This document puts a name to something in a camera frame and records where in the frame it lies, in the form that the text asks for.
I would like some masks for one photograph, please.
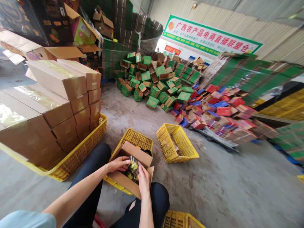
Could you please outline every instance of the person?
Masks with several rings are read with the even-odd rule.
[[[16,211],[0,221],[0,228],[92,228],[103,178],[114,171],[126,171],[129,157],[109,162],[111,148],[99,142],[85,159],[69,189],[42,213]],[[160,228],[169,209],[169,194],[160,183],[152,183],[139,164],[139,190],[142,199],[129,204],[125,214],[110,228]]]

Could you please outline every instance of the corrugated wall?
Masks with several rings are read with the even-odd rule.
[[[256,52],[258,59],[285,60],[304,64],[304,31],[299,28],[275,22],[258,21],[220,7],[199,3],[192,9],[191,0],[154,0],[151,19],[166,26],[170,14],[212,26],[248,39],[264,43]]]

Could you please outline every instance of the black pants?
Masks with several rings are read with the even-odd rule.
[[[70,188],[108,163],[110,157],[111,148],[109,145],[105,143],[98,143],[86,157],[82,169],[72,182]],[[103,181],[97,185],[91,195],[89,195],[80,208],[67,221],[67,223],[63,226],[64,228],[92,228],[100,198],[102,182]],[[154,227],[161,228],[165,215],[170,206],[169,194],[162,184],[152,183],[150,195],[152,201]],[[111,228],[139,227],[140,210],[141,200],[136,199],[135,206],[130,211],[126,211],[126,213],[117,222],[115,222]]]

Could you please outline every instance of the orange logo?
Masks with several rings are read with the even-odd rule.
[[[169,28],[169,30],[172,30],[172,29],[174,28],[173,22],[170,22],[170,23],[169,23],[168,28]]]

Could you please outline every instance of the yellow plastic crate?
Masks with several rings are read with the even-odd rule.
[[[165,162],[187,162],[200,157],[181,126],[165,123],[156,134]],[[170,135],[178,146],[180,155],[177,154]]]
[[[195,222],[199,227],[206,228],[191,214],[176,211],[167,212],[163,228],[191,228],[192,221]]]
[[[40,176],[49,176],[61,182],[70,176],[70,174],[79,166],[79,164],[84,160],[84,158],[93,149],[93,147],[105,135],[107,129],[107,119],[108,118],[105,115],[100,114],[99,126],[50,171],[27,162],[18,153],[11,150],[2,143],[0,143],[0,149]]]
[[[115,150],[118,149],[120,144],[124,145],[124,143],[126,141],[133,144],[134,146],[140,146],[141,148],[148,149],[152,152],[153,140],[138,133],[137,131],[132,130],[131,128],[127,129],[126,133],[123,135],[122,139],[120,140],[120,142],[117,145]],[[108,182],[109,184],[113,185],[115,188],[118,188],[119,190],[123,191],[124,193],[127,193],[128,195],[133,195],[125,187],[121,186],[119,183],[117,183],[112,178],[108,177],[107,175],[104,177],[104,181]]]

